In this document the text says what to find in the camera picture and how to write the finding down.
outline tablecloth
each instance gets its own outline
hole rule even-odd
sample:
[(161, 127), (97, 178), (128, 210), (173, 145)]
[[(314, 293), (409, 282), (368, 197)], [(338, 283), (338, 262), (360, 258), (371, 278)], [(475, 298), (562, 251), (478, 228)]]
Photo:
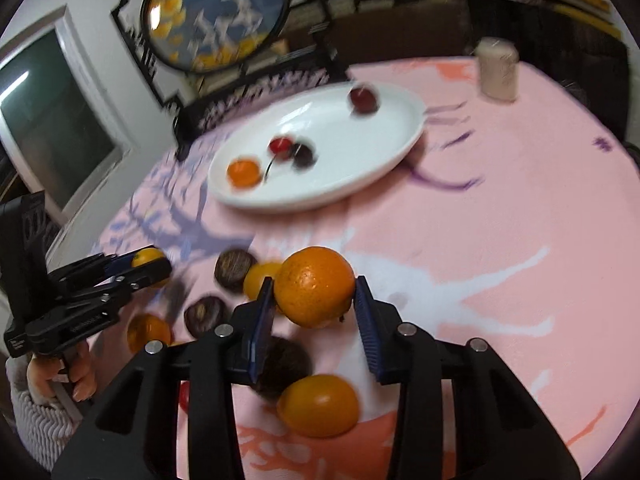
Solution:
[[(160, 247), (193, 284), (187, 304), (221, 290), (213, 278), (229, 246), (285, 258), (309, 245), (340, 251), (374, 296), (436, 338), (493, 346), (539, 402), (586, 475), (615, 441), (640, 396), (640, 182), (616, 139), (577, 101), (520, 64), (519, 99), (479, 95), (473, 59), (399, 60), (351, 69), (390, 82), (428, 106), (424, 135), (395, 170), (313, 212), (265, 216), (221, 206), (207, 192), (216, 149), (246, 117), (199, 139), (180, 166), (167, 153), (95, 249)], [(94, 348), (101, 386), (130, 358), (122, 313)], [(316, 372), (344, 376), (361, 400), (360, 423), (334, 439), (290, 433), (274, 407), (234, 388), (247, 478), (383, 479), (398, 389), (369, 374), (353, 313), (304, 330), (279, 317), (274, 332), (300, 341)], [(190, 336), (180, 318), (177, 340)], [(178, 475), (187, 477), (186, 416), (178, 418)], [(447, 461), (453, 441), (446, 438)]]

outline sleeve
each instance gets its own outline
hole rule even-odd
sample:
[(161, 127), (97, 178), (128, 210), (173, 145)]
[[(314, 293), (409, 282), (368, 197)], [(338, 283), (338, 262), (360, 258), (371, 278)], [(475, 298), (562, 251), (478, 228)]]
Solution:
[(28, 364), (27, 356), (9, 358), (6, 362), (15, 424), (29, 454), (51, 471), (77, 425), (59, 406), (38, 406), (33, 402), (27, 382)]

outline metal screw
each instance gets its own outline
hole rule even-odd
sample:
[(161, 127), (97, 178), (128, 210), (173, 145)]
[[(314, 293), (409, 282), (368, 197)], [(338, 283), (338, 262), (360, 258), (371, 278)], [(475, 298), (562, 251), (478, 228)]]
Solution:
[(484, 339), (479, 337), (475, 337), (471, 341), (469, 341), (469, 346), (471, 346), (471, 348), (476, 352), (486, 352), (486, 350), (489, 348), (488, 343)]
[(404, 336), (412, 336), (418, 332), (417, 327), (413, 323), (400, 323), (396, 330)]
[(218, 325), (213, 332), (215, 332), (218, 337), (229, 337), (234, 332), (234, 328), (227, 323), (223, 323), (222, 325)]
[(162, 341), (158, 341), (157, 339), (154, 339), (153, 341), (149, 341), (145, 345), (145, 352), (148, 354), (157, 354), (161, 350), (162, 350)]

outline white plate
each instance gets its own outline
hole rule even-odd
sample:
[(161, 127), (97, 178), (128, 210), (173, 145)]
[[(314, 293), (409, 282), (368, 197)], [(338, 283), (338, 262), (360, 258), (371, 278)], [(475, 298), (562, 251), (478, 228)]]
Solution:
[[(285, 212), (312, 209), (344, 198), (391, 171), (420, 138), (425, 105), (417, 95), (389, 84), (372, 84), (380, 108), (375, 114), (351, 113), (354, 82), (302, 92), (271, 105), (245, 123), (218, 150), (209, 167), (209, 191), (220, 202), (242, 209)], [(264, 171), (276, 136), (308, 139), (317, 161), (296, 171), (290, 162), (274, 163), (266, 182), (235, 189), (226, 168), (238, 157), (260, 160)]]

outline glass window pane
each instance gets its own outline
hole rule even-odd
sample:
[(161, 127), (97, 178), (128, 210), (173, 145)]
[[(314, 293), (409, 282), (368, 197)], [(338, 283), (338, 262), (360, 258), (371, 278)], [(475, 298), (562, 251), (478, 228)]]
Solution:
[(60, 209), (114, 149), (78, 88), (55, 31), (2, 67), (0, 110), (31, 171)]

